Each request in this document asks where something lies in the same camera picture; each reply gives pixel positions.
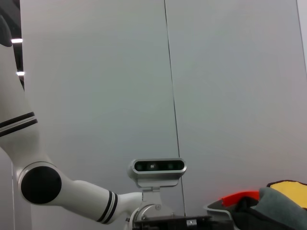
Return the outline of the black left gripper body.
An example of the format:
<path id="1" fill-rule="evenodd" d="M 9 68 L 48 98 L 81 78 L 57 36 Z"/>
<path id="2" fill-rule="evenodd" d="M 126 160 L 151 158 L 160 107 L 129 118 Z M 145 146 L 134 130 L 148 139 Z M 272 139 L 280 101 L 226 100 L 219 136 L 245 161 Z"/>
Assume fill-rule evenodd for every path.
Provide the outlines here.
<path id="1" fill-rule="evenodd" d="M 210 217 L 144 218 L 133 223 L 134 230 L 212 230 Z"/>

